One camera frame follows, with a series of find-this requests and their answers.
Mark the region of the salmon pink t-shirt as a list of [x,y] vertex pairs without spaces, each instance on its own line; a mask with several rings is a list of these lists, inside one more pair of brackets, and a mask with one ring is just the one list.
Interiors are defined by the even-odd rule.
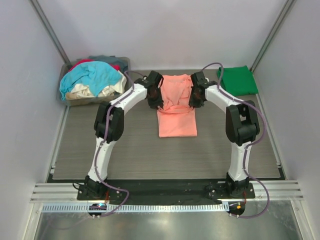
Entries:
[[163,76],[163,106],[157,110],[160,138],[197,136],[196,112],[189,106],[192,86],[190,75]]

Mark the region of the clear plastic bin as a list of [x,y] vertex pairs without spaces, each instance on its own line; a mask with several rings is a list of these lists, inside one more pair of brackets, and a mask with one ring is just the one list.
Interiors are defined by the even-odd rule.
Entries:
[[89,56],[62,66],[56,99],[67,106],[111,101],[128,89],[125,71],[130,69],[127,57]]

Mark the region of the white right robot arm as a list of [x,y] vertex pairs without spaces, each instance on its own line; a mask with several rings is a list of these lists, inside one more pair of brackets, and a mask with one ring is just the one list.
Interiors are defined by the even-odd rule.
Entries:
[[243,101],[209,82],[202,71],[190,76],[192,81],[189,106],[200,108],[204,102],[215,104],[225,113],[225,134],[231,143],[230,167],[225,179],[225,192],[241,198],[249,189],[247,171],[252,143],[260,133],[257,108],[252,101]]

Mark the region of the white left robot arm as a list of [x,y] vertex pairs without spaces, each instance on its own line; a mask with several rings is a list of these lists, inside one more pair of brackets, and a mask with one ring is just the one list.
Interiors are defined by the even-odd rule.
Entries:
[[108,166],[113,148],[124,132],[125,115],[136,104],[147,100],[152,109],[162,108],[164,101],[160,87],[164,77],[151,71],[136,81],[120,97],[110,102],[100,103],[95,122],[96,148],[90,170],[84,183],[79,186],[78,199],[101,200],[107,195]]

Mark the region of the cream white t-shirt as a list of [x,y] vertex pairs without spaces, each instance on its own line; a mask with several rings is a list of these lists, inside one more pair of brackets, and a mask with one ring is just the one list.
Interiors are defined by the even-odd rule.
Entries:
[[[99,98],[108,97],[108,96],[113,96],[115,93],[123,94],[125,92],[125,85],[127,83],[127,78],[124,76],[122,72],[118,71],[118,73],[121,76],[120,80],[114,85],[106,86],[102,91],[99,92],[97,97]],[[69,93],[77,93],[81,95],[94,96],[91,93],[89,86],[83,85],[82,83],[77,83]]]

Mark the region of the dark teal t-shirt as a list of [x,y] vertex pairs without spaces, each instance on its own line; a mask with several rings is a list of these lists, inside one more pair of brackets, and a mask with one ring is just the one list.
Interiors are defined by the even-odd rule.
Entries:
[[116,57],[116,56],[107,56],[107,55],[97,55],[97,56],[90,55],[88,58],[94,61],[105,62],[110,65],[118,65],[122,72],[129,70],[129,59],[125,57]]

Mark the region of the red t-shirt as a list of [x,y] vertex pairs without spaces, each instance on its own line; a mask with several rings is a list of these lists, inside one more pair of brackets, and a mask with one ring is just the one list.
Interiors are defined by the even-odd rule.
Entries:
[[[88,63],[88,62],[93,62],[93,61],[94,61],[93,59],[82,59],[82,60],[78,61],[76,64],[74,64],[68,71],[69,71],[69,72],[72,71],[76,66],[78,66],[78,65],[80,65],[80,64]],[[120,70],[121,70],[120,66],[117,65],[117,64],[111,64],[111,63],[109,63],[109,65],[110,65],[112,68],[114,68],[115,70],[117,70],[117,71],[120,71]]]

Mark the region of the folded green t-shirt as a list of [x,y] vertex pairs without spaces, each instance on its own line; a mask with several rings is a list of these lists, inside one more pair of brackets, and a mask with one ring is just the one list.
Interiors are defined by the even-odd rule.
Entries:
[[220,67],[217,71],[217,77],[220,78],[220,76],[222,76],[220,87],[235,97],[259,93],[253,73],[246,65],[224,68],[223,74]]

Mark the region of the turquoise t-shirt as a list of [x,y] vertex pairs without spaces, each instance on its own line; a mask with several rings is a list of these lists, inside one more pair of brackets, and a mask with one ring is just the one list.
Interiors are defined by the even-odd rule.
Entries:
[[106,86],[115,85],[120,78],[118,71],[106,62],[92,61],[79,64],[61,79],[61,99],[66,93],[71,92],[76,84],[88,86],[91,93],[97,97]]

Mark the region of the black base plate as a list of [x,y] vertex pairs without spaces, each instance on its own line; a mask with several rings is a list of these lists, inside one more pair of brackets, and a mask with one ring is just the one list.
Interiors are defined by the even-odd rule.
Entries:
[[206,205],[217,204],[220,200],[254,199],[256,197],[253,184],[240,198],[231,197],[225,191],[224,179],[109,179],[107,184],[116,188],[109,189],[101,199],[76,199],[79,201],[109,201],[110,204],[120,204],[128,190],[126,205]]

